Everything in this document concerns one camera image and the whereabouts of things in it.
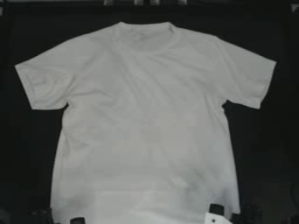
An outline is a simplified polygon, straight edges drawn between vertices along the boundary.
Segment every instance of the black surface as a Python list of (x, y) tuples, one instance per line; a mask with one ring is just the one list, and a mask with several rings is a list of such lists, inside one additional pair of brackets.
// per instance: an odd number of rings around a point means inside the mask
[(285, 43), (285, 8), (172, 7), (150, 9), (15, 7), (11, 13), (6, 69), (3, 71), (3, 121), (9, 117), (9, 181), (1, 203), (23, 212), (46, 208), (50, 198), (51, 164), (61, 131), (62, 109), (30, 110), (13, 65), (79, 34), (93, 32), (118, 21), (154, 23), (170, 21), (176, 26), (217, 35), (228, 42), (277, 61), (273, 79), (260, 110), (226, 103), (224, 106), (237, 167), (238, 193), (242, 170), (250, 151), (270, 151), (285, 145), (289, 111), (289, 67)]

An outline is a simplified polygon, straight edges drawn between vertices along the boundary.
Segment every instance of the neckline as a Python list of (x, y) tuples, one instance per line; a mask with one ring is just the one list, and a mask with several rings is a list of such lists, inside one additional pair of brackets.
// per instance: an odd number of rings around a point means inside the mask
[[(137, 55), (156, 55), (158, 53), (165, 52), (177, 42), (180, 39), (180, 30), (178, 27), (176, 27), (170, 22), (161, 22), (161, 23), (153, 23), (153, 24), (128, 24), (122, 21), (117, 22), (114, 24), (114, 29), (116, 29), (116, 33), (114, 33), (114, 40), (113, 43), (116, 44), (116, 48), (121, 51), (129, 51), (132, 54), (137, 54)], [(164, 44), (162, 46), (160, 46), (158, 48), (156, 48), (154, 50), (150, 51), (138, 51), (136, 50), (133, 47), (129, 47), (128, 45), (125, 45), (121, 42), (121, 29), (122, 31), (126, 30), (133, 30), (133, 29), (140, 29), (140, 30), (153, 30), (153, 31), (161, 31), (161, 30), (166, 30), (172, 32), (172, 37), (169, 39), (169, 41), (166, 42), (166, 44)]]

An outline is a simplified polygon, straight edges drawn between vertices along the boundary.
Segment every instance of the white t-shirt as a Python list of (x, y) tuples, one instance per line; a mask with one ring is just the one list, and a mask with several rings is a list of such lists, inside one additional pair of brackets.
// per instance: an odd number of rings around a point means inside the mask
[(238, 213), (222, 103), (253, 109), (276, 62), (206, 33), (118, 22), (14, 66), (31, 109), (61, 109), (50, 207), (61, 224), (200, 224)]

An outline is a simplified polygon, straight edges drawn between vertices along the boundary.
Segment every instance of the black background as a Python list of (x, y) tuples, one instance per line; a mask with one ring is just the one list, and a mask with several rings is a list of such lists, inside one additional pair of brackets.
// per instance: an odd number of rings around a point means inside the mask
[(11, 4), (9, 17), (3, 17), (1, 124), (5, 134), (0, 152), (0, 206), (22, 213), (49, 206), (51, 165), (61, 131), (62, 109), (30, 110), (14, 64), (63, 40), (118, 21), (132, 24), (170, 21), (178, 27), (218, 36), (277, 62), (261, 109), (230, 102), (224, 105), (242, 203), (242, 195), (248, 190), (242, 185), (242, 173), (254, 163), (248, 159), (252, 151), (280, 148), (290, 155), (289, 162), (293, 158), (289, 124), (294, 123), (297, 79), (293, 77), (294, 66), (289, 66), (290, 62), (294, 63), (294, 48), (289, 45), (293, 39), (289, 37), (292, 25), (286, 20), (286, 7), (202, 5), (136, 9), (81, 7), (79, 3), (73, 4), (74, 7), (35, 5)]

